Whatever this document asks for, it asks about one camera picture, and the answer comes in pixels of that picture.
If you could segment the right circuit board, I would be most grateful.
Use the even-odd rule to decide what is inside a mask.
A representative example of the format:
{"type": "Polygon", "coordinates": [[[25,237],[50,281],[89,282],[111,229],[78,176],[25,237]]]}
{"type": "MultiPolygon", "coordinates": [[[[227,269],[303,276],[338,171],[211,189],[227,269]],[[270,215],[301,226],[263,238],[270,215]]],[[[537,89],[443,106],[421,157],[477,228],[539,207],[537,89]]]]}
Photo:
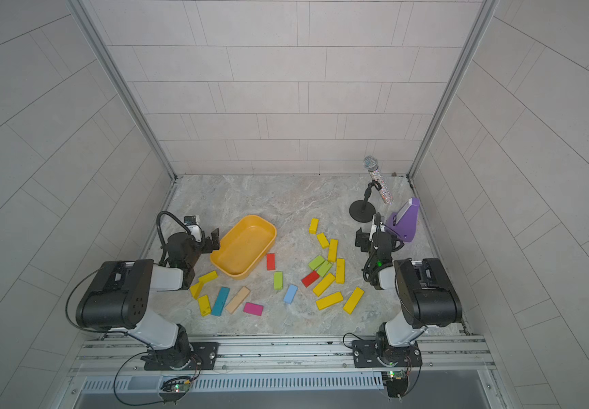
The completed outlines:
{"type": "Polygon", "coordinates": [[[401,400],[408,395],[410,373],[410,370],[381,373],[382,382],[389,398],[401,400]]]}

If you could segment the black microphone stand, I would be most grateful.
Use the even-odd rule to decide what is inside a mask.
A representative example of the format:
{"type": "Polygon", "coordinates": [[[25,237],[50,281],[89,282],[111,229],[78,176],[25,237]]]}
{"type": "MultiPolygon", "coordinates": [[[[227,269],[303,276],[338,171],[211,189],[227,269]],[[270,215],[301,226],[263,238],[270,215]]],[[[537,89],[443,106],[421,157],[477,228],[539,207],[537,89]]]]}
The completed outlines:
{"type": "Polygon", "coordinates": [[[373,188],[381,191],[382,186],[377,181],[371,181],[364,192],[363,199],[356,200],[351,204],[349,213],[353,220],[359,223],[368,223],[373,220],[376,210],[369,202],[373,188]]]}

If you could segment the yellow block small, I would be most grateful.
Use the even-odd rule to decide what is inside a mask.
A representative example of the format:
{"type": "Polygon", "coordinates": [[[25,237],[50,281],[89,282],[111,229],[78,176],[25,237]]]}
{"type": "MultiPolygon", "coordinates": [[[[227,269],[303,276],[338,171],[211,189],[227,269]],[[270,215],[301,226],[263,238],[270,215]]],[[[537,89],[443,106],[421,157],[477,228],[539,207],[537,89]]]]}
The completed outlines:
{"type": "Polygon", "coordinates": [[[198,281],[190,287],[190,293],[192,294],[194,299],[198,299],[200,297],[202,288],[203,283],[201,281],[198,281]]]}

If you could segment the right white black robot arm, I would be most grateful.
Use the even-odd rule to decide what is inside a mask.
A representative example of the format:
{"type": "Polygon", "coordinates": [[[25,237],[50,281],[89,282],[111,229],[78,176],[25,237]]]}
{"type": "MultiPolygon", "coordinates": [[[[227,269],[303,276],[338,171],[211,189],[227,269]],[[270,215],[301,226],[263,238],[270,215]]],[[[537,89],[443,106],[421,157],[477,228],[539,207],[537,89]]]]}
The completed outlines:
{"type": "Polygon", "coordinates": [[[395,260],[403,242],[386,230],[381,214],[374,215],[368,233],[357,230],[356,247],[368,254],[363,280],[377,290],[395,291],[401,308],[376,334],[380,351],[407,349],[428,328],[461,320],[461,301],[440,259],[395,260]]]}

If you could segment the yellow plastic tray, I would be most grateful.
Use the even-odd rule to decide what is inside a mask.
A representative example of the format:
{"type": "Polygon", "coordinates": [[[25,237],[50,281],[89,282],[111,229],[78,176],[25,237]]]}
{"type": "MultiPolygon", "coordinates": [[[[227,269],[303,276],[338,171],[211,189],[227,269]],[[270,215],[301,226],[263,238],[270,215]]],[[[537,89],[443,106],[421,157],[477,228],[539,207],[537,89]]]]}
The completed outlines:
{"type": "Polygon", "coordinates": [[[210,261],[232,279],[246,279],[273,247],[277,228],[257,215],[241,219],[220,241],[210,261]]]}

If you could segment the left circuit board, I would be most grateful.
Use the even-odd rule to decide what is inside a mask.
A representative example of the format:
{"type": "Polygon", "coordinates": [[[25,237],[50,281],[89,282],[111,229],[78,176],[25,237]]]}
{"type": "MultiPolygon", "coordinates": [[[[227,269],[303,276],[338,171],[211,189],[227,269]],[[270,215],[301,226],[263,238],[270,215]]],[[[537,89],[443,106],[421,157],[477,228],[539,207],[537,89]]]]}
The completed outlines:
{"type": "Polygon", "coordinates": [[[192,378],[178,377],[165,381],[161,386],[163,393],[187,393],[190,390],[192,378]]]}

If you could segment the purple phone holder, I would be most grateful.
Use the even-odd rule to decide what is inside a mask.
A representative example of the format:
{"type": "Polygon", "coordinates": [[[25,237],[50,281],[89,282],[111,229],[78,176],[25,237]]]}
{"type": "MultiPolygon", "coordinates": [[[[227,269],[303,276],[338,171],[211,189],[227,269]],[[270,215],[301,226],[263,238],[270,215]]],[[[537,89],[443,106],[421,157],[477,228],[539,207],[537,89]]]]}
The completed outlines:
{"type": "Polygon", "coordinates": [[[412,206],[401,220],[397,220],[397,212],[391,213],[386,220],[386,231],[405,244],[411,243],[416,234],[420,201],[413,197],[412,206]]]}

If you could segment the yellow block diagonal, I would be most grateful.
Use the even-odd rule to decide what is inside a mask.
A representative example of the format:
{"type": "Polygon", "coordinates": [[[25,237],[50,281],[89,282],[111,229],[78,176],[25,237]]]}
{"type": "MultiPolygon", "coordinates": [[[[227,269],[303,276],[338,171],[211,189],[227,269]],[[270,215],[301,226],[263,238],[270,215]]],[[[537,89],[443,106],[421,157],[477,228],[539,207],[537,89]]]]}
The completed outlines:
{"type": "Polygon", "coordinates": [[[319,298],[330,286],[335,282],[333,274],[326,274],[319,283],[313,289],[313,293],[319,298]]]}

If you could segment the light green block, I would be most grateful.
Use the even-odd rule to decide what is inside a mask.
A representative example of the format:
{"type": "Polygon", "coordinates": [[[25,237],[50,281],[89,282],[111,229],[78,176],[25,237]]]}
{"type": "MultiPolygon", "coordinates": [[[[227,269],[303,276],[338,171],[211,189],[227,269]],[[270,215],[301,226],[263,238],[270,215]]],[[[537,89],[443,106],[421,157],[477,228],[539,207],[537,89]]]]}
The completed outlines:
{"type": "Polygon", "coordinates": [[[331,267],[333,267],[332,262],[330,261],[324,261],[317,269],[316,272],[320,277],[325,276],[331,269],[331,267]]]}
{"type": "Polygon", "coordinates": [[[326,259],[323,256],[317,256],[311,262],[309,262],[308,266],[312,271],[317,271],[317,269],[325,262],[326,259]]]}

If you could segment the yellow block top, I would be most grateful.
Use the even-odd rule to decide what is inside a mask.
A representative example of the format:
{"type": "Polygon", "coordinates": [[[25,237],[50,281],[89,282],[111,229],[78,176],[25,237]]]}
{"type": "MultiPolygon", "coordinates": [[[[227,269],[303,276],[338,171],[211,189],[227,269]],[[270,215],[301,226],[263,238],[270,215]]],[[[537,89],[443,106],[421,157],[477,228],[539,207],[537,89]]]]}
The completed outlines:
{"type": "Polygon", "coordinates": [[[309,233],[316,234],[318,228],[319,220],[317,218],[312,218],[311,223],[309,226],[309,233]]]}

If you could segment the green block centre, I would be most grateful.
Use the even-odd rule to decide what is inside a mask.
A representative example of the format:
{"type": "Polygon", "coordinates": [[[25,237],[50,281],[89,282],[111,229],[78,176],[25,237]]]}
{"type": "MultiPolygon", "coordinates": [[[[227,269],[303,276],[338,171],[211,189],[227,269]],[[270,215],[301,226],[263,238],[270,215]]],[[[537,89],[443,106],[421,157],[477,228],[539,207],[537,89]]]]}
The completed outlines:
{"type": "Polygon", "coordinates": [[[275,272],[273,279],[274,279],[274,281],[273,281],[274,289],[276,291],[282,290],[282,288],[283,288],[283,273],[280,271],[275,272]]]}

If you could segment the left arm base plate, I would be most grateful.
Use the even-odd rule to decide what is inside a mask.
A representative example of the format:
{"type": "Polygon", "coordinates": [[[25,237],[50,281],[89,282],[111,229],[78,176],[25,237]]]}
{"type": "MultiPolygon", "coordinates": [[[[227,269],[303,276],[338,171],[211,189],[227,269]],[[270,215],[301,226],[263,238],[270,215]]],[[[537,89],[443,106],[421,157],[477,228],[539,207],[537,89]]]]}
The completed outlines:
{"type": "Polygon", "coordinates": [[[195,342],[187,347],[148,350],[141,360],[146,371],[208,371],[214,369],[218,352],[219,343],[195,342]]]}

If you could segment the tan wooden block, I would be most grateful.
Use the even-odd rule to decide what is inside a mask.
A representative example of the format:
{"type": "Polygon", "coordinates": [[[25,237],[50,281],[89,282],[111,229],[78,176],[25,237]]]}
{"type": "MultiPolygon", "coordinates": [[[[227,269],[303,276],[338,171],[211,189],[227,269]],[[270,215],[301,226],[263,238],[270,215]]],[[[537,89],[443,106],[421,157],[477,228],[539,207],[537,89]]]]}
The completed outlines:
{"type": "Polygon", "coordinates": [[[238,293],[236,293],[231,301],[227,303],[226,311],[231,315],[234,314],[237,309],[245,302],[250,293],[250,289],[248,289],[246,286],[243,286],[243,288],[241,288],[238,293]]]}

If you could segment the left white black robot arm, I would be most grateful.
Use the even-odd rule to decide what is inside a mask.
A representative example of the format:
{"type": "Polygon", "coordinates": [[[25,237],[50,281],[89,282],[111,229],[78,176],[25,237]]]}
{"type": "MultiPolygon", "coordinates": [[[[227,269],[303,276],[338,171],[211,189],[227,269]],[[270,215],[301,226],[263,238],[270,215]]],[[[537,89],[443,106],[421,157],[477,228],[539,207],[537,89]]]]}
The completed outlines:
{"type": "Polygon", "coordinates": [[[90,284],[76,312],[66,310],[68,322],[82,331],[117,333],[154,351],[187,349],[185,329],[149,307],[154,292],[196,291],[195,265],[203,254],[220,249],[219,230],[206,234],[196,216],[179,218],[169,211],[156,215],[159,261],[104,262],[88,276],[90,284]]]}

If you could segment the white smartphone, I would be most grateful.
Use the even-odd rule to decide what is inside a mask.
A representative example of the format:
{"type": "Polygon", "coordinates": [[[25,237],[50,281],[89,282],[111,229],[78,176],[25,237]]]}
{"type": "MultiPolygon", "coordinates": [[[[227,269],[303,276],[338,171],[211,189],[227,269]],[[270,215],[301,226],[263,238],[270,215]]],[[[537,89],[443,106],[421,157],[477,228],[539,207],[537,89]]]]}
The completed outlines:
{"type": "Polygon", "coordinates": [[[409,208],[412,206],[412,200],[410,199],[408,202],[406,202],[397,212],[397,220],[401,220],[405,214],[408,212],[409,208]]]}

